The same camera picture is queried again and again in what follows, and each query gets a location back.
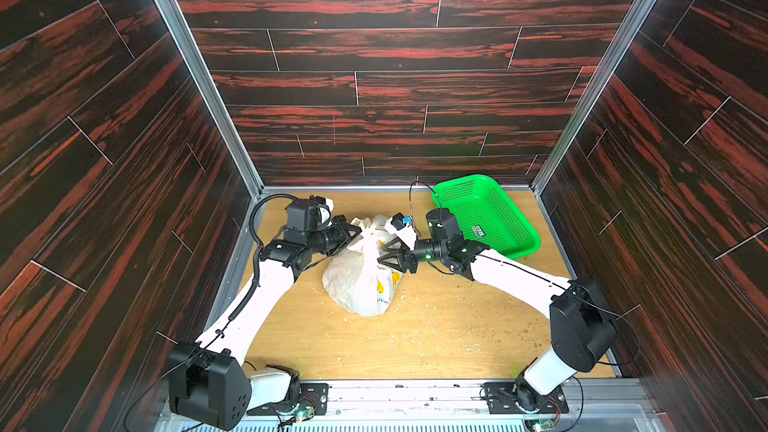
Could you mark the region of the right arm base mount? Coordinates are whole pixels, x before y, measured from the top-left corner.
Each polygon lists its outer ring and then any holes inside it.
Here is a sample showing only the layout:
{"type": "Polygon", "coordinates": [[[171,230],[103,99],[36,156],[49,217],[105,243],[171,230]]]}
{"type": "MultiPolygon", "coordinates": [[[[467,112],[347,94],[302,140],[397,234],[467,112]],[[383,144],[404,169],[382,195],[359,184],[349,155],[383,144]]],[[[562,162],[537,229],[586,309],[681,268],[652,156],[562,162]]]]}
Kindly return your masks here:
{"type": "Polygon", "coordinates": [[[561,386],[542,395],[521,376],[514,381],[485,382],[480,399],[491,415],[521,415],[528,431],[551,431],[570,412],[561,386]]]}

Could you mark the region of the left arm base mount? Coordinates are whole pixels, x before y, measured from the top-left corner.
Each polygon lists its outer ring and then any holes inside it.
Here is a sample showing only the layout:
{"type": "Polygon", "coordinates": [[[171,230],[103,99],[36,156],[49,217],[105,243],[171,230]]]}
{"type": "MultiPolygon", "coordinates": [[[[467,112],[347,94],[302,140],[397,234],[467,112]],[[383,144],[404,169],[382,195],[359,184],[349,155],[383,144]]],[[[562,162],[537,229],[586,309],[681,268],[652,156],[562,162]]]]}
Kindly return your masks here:
{"type": "Polygon", "coordinates": [[[279,431],[327,413],[329,384],[305,381],[295,369],[269,364],[251,373],[249,380],[246,416],[273,418],[279,431]]]}

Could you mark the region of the white plastic bag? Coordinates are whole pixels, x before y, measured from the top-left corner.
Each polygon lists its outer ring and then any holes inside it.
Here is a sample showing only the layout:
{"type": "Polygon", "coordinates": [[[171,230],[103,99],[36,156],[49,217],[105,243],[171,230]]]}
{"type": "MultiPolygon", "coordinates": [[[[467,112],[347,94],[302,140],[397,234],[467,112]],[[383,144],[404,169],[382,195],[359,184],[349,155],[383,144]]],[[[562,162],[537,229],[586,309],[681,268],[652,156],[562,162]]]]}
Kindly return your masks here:
{"type": "Polygon", "coordinates": [[[382,265],[383,246],[395,238],[385,229],[387,218],[355,218],[361,234],[326,267],[322,283],[329,296],[346,312],[362,317],[382,315],[389,308],[403,273],[382,265]]]}

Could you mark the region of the green plastic basket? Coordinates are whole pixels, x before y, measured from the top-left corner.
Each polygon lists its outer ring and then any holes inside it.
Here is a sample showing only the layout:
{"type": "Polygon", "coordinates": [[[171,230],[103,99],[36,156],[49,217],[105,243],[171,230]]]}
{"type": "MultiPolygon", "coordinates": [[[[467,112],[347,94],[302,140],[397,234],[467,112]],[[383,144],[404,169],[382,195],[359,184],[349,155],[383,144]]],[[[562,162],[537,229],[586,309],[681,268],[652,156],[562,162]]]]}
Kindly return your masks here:
{"type": "Polygon", "coordinates": [[[437,184],[433,200],[457,219],[464,237],[488,245],[508,259],[537,252],[539,233],[491,177],[474,174],[437,184]]]}

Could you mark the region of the metal front rail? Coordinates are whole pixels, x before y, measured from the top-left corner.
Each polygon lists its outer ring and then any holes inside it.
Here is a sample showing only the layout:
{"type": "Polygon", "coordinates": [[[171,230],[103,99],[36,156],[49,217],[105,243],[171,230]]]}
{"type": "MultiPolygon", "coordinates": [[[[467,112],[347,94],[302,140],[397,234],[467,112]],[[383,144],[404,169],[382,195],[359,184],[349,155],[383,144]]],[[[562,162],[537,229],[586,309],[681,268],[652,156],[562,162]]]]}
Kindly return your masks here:
{"type": "Polygon", "coordinates": [[[512,380],[305,382],[292,412],[261,406],[239,431],[582,431],[584,389],[574,379],[535,412],[513,398],[512,380]]]}

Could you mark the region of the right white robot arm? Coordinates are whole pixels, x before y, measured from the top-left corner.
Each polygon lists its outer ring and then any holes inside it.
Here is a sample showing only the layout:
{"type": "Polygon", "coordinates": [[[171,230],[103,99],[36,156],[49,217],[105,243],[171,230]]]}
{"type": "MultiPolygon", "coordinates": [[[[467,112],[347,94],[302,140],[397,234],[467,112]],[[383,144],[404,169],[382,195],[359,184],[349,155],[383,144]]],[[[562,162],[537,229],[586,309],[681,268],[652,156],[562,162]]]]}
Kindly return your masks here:
{"type": "Polygon", "coordinates": [[[515,379],[504,397],[526,413],[539,411],[550,394],[578,372],[589,372],[618,336],[618,315],[590,279],[554,276],[505,257],[489,245],[464,237],[446,208],[427,214],[428,239],[413,219],[398,213],[385,222],[395,238],[378,262],[414,273],[421,262],[439,261],[452,275],[494,287],[528,304],[550,323],[550,346],[515,379]]]}

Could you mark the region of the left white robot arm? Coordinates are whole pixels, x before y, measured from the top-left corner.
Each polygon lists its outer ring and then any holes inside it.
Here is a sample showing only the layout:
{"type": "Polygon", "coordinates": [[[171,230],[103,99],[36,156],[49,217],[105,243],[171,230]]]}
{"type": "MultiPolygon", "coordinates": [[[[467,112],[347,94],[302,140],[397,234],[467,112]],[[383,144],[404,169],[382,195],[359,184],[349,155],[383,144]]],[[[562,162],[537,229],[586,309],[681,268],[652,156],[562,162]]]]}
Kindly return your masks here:
{"type": "Polygon", "coordinates": [[[297,371],[272,365],[247,373],[246,355],[281,297],[315,266],[314,256],[338,254],[362,229],[335,215],[330,199],[285,198],[286,224],[269,243],[254,240],[249,286],[195,340],[171,351],[167,378],[172,413],[230,431],[262,408],[290,425],[301,417],[302,406],[313,404],[301,394],[297,371]]]}

